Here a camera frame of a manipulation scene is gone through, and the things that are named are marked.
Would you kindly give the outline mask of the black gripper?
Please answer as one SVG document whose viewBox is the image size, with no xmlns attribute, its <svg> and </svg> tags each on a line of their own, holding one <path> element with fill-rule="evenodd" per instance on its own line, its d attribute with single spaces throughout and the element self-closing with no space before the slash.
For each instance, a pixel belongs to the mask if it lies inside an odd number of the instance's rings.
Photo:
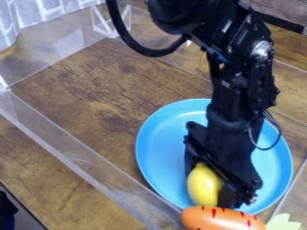
<svg viewBox="0 0 307 230">
<path fill-rule="evenodd" d="M 184 173 L 202 163 L 221 180 L 220 208 L 238 208 L 256 200 L 262 181 L 252 163 L 253 140 L 258 139 L 264 116 L 226 122 L 206 106 L 206 125 L 188 121 L 184 136 Z"/>
</svg>

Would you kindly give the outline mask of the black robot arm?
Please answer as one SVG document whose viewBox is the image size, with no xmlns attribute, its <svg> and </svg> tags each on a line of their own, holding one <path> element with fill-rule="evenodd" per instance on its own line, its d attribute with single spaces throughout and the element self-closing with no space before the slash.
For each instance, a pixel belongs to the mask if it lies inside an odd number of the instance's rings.
<svg viewBox="0 0 307 230">
<path fill-rule="evenodd" d="M 279 94 L 269 29 L 242 0 L 148 0 L 148 11 L 206 52 L 212 97 L 206 124 L 185 124 L 184 169 L 204 163 L 221 179 L 217 206 L 238 208 L 262 187 L 250 156 Z"/>
</svg>

